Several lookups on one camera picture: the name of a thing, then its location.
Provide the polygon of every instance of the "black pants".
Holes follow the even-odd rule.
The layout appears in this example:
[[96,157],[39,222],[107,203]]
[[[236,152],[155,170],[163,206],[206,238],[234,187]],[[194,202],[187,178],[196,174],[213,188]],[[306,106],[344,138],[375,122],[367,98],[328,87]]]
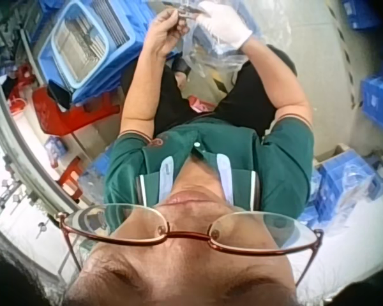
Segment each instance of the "black pants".
[[[295,65],[287,54],[273,46],[269,48],[296,74]],[[137,60],[130,63],[122,76],[121,85],[125,95],[129,91],[136,64]],[[252,128],[263,137],[274,120],[275,111],[276,108],[269,100],[258,73],[253,65],[247,62],[239,71],[234,88],[214,112],[206,117],[221,119],[234,126]],[[188,101],[182,98],[172,70],[165,66],[159,106],[154,119],[154,135],[201,116],[201,113],[192,110]]]

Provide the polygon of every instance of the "logo on shirt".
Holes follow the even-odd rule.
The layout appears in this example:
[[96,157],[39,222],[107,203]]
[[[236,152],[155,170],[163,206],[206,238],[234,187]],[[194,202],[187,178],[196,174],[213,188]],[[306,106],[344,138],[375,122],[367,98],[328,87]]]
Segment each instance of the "logo on shirt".
[[147,145],[148,147],[161,147],[163,145],[163,140],[160,138],[155,138],[149,144]]

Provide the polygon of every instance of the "dark hair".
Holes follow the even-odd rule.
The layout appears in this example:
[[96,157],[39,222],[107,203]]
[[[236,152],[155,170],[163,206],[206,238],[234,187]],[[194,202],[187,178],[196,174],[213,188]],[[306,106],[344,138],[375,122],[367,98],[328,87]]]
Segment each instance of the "dark hair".
[[37,277],[10,252],[0,250],[0,306],[51,306]]

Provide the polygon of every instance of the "shirt sleeve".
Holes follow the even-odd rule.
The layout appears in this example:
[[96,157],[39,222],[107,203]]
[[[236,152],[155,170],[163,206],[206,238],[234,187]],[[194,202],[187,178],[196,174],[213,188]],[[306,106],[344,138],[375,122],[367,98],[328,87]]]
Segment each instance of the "shirt sleeve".
[[293,117],[277,122],[260,146],[261,210],[298,218],[310,193],[313,133]]
[[116,140],[105,176],[105,204],[137,204],[135,180],[145,172],[142,148],[147,144],[146,138],[135,133],[124,134]]

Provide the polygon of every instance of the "eyeglasses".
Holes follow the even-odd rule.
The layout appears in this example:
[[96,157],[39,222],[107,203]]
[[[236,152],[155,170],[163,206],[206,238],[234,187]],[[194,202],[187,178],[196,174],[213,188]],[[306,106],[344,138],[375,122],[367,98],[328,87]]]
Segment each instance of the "eyeglasses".
[[93,206],[70,215],[61,213],[60,228],[73,260],[81,265],[73,250],[70,234],[114,245],[150,247],[172,238],[206,242],[215,251],[240,256],[285,256],[311,250],[309,262],[296,286],[315,259],[324,232],[312,231],[295,219],[268,212],[234,212],[208,226],[207,233],[171,231],[170,224],[156,209],[120,204]]

